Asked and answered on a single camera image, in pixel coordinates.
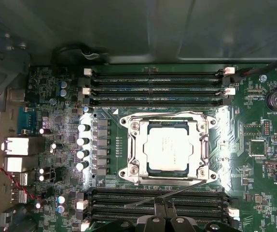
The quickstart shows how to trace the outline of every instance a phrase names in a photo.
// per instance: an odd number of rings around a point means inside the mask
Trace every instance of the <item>motherboard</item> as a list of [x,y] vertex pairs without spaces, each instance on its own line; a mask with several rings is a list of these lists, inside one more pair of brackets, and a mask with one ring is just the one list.
[[45,142],[38,231],[136,222],[153,214],[136,202],[203,181],[173,196],[179,216],[277,232],[277,69],[227,78],[245,67],[31,67],[17,131]]

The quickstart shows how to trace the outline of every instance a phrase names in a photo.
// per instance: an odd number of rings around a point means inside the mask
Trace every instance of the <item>red cable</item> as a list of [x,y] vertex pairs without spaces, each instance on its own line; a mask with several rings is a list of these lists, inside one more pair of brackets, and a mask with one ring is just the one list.
[[24,186],[21,186],[21,185],[18,183],[18,181],[16,181],[16,180],[13,178],[13,176],[12,176],[10,173],[8,173],[6,170],[4,170],[3,168],[0,167],[0,171],[3,172],[4,174],[6,174],[6,175],[8,176],[8,178],[9,178],[10,180],[12,180],[12,181],[16,184],[16,186],[17,186],[19,189],[21,189],[22,191],[24,191],[24,193],[25,193],[26,195],[28,195],[31,199],[38,199],[38,200],[41,200],[41,197],[36,197],[35,195],[29,193],[29,192],[27,191],[27,189],[26,189]]

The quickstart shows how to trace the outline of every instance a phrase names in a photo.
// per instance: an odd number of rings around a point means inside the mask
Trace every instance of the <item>cpu socket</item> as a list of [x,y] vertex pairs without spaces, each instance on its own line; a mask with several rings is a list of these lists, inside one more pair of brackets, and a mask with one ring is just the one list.
[[209,169],[208,130],[217,120],[200,112],[136,113],[120,119],[128,128],[122,179],[135,185],[190,186],[217,174]]

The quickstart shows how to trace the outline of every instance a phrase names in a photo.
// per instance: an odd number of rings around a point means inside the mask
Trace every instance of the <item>screw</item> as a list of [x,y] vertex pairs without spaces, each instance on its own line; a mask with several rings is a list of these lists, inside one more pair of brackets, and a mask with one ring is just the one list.
[[259,81],[262,82],[262,83],[266,82],[267,81],[267,76],[266,75],[259,76]]
[[199,173],[200,173],[201,176],[205,176],[205,171],[204,171],[204,169],[200,169],[200,170],[199,170]]
[[139,171],[139,169],[136,166],[131,168],[131,174],[136,174],[136,173],[138,173],[138,171]]
[[132,123],[131,123],[131,128],[132,128],[133,130],[137,130],[137,129],[139,128],[139,124],[138,124],[137,122],[132,122]]
[[213,229],[213,230],[218,230],[220,229],[220,227],[217,225],[217,224],[211,224],[210,227]]
[[128,222],[123,222],[120,224],[121,227],[128,227],[129,226],[129,223]]
[[185,219],[179,217],[179,218],[176,219],[176,221],[177,221],[178,223],[183,223],[183,222],[185,221]]

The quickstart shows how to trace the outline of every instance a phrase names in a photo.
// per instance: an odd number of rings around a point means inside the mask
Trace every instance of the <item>green circuit board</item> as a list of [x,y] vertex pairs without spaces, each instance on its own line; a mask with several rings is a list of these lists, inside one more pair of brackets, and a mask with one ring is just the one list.
[[[247,64],[234,65],[238,70]],[[139,73],[146,69],[157,72],[216,72],[227,65],[118,65],[91,67],[98,73]],[[96,107],[91,114],[84,114],[84,95],[77,86],[84,78],[83,68],[60,68],[52,73],[50,68],[31,67],[29,82],[32,87],[26,99],[37,112],[37,130],[43,121],[48,120],[51,135],[45,135],[47,152],[40,154],[40,167],[66,167],[63,181],[54,184],[54,196],[49,204],[34,210],[33,216],[39,223],[38,231],[80,231],[81,220],[75,216],[76,193],[89,187],[178,189],[172,186],[135,186],[118,176],[118,171],[127,164],[127,129],[119,120],[137,112],[203,112],[218,120],[216,128],[209,131],[210,168],[217,172],[216,182],[197,187],[196,190],[225,191],[239,199],[240,224],[244,232],[277,232],[277,112],[271,111],[265,98],[277,88],[277,70],[267,74],[267,81],[260,82],[258,75],[235,83],[236,94],[228,106],[205,107]],[[69,85],[67,98],[60,97],[59,83]],[[50,99],[56,99],[51,105]],[[91,125],[100,121],[109,122],[110,144],[105,176],[93,173],[91,167],[83,172],[75,169],[79,160],[77,127],[85,118]],[[50,144],[62,143],[63,149],[51,154]],[[38,182],[37,191],[51,184]],[[56,198],[69,195],[65,213],[56,211]]]

